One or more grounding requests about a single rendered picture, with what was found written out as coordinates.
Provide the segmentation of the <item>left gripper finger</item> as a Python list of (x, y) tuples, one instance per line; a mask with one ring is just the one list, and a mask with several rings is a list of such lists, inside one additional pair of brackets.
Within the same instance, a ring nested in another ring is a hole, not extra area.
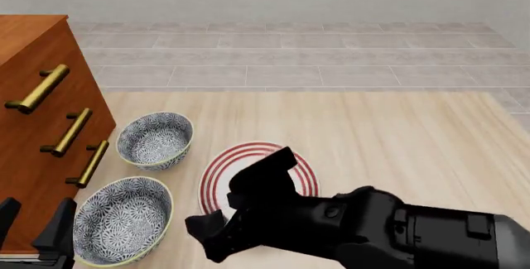
[(6, 198), (0, 204), (0, 243), (4, 243), (5, 238), (15, 221), (22, 204), (12, 197)]
[(74, 257), (73, 223), (77, 203), (71, 198), (63, 199), (51, 221), (31, 243), (38, 251), (39, 259)]

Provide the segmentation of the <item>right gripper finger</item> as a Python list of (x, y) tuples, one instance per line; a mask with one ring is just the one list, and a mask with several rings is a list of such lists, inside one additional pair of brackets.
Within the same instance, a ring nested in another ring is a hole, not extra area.
[(210, 245), (210, 238), (221, 231), (227, 223), (221, 210), (211, 214), (189, 216), (185, 219), (186, 231), (198, 241), (206, 251)]
[(229, 182), (230, 203), (294, 199), (300, 196), (288, 171), (297, 166), (290, 147), (273, 152), (239, 171)]

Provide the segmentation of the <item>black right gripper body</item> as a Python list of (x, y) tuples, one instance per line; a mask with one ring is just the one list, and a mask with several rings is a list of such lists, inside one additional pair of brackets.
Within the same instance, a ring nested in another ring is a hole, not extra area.
[(228, 256), (258, 246), (337, 259), (335, 251), (344, 243), (341, 224), (351, 194), (250, 199), (230, 193), (227, 197), (236, 212), (204, 240), (205, 255), (211, 261), (221, 263)]

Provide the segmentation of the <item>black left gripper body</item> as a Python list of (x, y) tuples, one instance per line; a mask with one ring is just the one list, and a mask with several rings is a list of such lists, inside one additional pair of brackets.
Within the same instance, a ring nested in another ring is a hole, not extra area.
[(1, 254), (0, 269), (73, 269), (75, 254), (41, 253), (41, 254)]

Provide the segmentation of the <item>white plate with red rings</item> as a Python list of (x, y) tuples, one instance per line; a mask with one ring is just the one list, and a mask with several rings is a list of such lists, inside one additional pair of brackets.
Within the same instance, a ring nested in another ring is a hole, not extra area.
[[(206, 166), (198, 184), (198, 201), (202, 214), (222, 211), (226, 219), (231, 219), (236, 210), (229, 206), (227, 193), (229, 182), (242, 169), (260, 161), (265, 156), (282, 149), (272, 142), (244, 142), (225, 149)], [(320, 196), (321, 187), (316, 173), (310, 164), (299, 154), (294, 154), (297, 165), (288, 171), (298, 194)]]

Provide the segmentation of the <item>large patterned bowl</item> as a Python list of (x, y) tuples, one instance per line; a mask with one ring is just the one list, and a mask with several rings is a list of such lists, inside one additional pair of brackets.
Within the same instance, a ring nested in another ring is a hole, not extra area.
[(97, 268), (141, 261), (166, 236), (173, 211), (172, 193), (161, 181), (148, 176), (113, 181), (79, 207), (75, 255)]

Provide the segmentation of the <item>small patterned bowl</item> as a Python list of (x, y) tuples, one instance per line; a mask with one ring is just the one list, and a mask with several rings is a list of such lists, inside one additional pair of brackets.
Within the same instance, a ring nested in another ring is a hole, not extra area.
[(143, 171), (165, 171), (190, 151), (194, 127), (188, 117), (173, 112), (146, 114), (118, 134), (116, 149), (124, 161)]

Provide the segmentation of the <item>wooden cabinet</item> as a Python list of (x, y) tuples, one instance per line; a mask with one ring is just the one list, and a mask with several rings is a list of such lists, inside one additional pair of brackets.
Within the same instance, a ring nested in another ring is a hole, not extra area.
[[(44, 78), (41, 70), (67, 65), (70, 73), (31, 114), (6, 109), (24, 99)], [(93, 111), (62, 157), (40, 152), (55, 145), (73, 122), (66, 114)], [(78, 177), (91, 151), (108, 140), (116, 122), (64, 15), (0, 15), (0, 202), (22, 204), (2, 254), (33, 254), (31, 245), (51, 221), (60, 202), (78, 188), (65, 179)]]

